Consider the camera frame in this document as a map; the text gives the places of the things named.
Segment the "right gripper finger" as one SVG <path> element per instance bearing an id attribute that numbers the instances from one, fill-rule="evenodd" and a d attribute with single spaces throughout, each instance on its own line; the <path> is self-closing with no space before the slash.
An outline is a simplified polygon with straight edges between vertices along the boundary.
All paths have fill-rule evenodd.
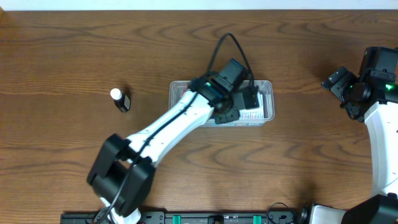
<path id="1" fill-rule="evenodd" d="M 356 76 L 345 67 L 340 67 L 332 75 L 330 75 L 325 81 L 322 82 L 321 86 L 326 90 L 335 88 L 345 88 L 348 84 L 356 81 Z"/>
<path id="2" fill-rule="evenodd" d="M 352 103 L 342 103 L 340 104 L 341 109 L 345 109 L 348 116 L 352 120 L 357 120 L 358 122 L 364 121 L 364 114 L 361 111 L 361 107 L 354 105 Z"/>

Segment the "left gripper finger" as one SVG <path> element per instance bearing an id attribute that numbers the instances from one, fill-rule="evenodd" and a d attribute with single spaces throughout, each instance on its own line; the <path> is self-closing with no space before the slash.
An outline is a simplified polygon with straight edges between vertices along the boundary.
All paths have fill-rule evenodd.
<path id="1" fill-rule="evenodd" d="M 238 120 L 240 117 L 239 110 L 232 108 L 225 113 L 216 113 L 214 120 L 216 124 L 225 124 Z"/>
<path id="2" fill-rule="evenodd" d="M 244 107 L 246 110 L 251 110 L 259 107 L 259 100 L 257 94 L 258 94 L 257 86 L 252 86 L 252 87 L 249 86 L 243 89 L 242 96 L 244 101 Z"/>

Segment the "blue white medicine box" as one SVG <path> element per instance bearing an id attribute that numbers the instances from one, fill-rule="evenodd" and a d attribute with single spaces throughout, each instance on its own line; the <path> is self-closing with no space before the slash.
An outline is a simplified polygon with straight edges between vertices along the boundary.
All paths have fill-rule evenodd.
<path id="1" fill-rule="evenodd" d="M 267 97 L 261 93 L 256 96 L 257 101 L 248 96 L 236 95 L 234 105 L 224 113 L 214 113 L 209 121 L 217 125 L 224 123 L 264 123 L 273 118 L 273 108 L 268 109 Z"/>

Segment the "white Panadol box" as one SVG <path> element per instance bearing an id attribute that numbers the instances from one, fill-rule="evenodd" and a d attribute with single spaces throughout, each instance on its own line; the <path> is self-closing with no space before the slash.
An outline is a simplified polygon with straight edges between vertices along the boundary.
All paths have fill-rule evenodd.
<path id="1" fill-rule="evenodd" d="M 240 119 L 263 119 L 264 109 L 263 108 L 253 108 L 250 110 L 244 109 L 239 111 Z"/>

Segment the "red medicine box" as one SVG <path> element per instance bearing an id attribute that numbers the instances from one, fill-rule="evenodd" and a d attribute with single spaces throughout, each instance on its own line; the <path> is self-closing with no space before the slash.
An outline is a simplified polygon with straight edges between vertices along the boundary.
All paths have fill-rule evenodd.
<path id="1" fill-rule="evenodd" d="M 189 89 L 189 83 L 184 83 L 181 87 L 182 90 L 181 96 L 184 96 L 188 89 Z"/>

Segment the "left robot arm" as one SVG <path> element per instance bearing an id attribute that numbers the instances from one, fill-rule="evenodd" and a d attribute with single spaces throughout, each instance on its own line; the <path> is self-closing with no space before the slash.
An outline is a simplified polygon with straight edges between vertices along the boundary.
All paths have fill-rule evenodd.
<path id="1" fill-rule="evenodd" d="M 211 117 L 229 123 L 239 119 L 241 109 L 259 107 L 257 93 L 250 66 L 232 58 L 222 71 L 192 80 L 174 107 L 148 127 L 124 139 L 107 138 L 86 180 L 105 205 L 94 223 L 137 223 L 163 157 Z"/>

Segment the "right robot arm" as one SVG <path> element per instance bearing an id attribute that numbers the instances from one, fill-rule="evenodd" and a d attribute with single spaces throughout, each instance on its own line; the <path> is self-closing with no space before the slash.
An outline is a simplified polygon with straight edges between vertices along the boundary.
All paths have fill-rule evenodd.
<path id="1" fill-rule="evenodd" d="M 322 82 L 349 118 L 364 123 L 371 143 L 369 199 L 348 209 L 312 205 L 306 223 L 397 223 L 397 49 L 368 47 L 359 75 L 345 67 Z"/>

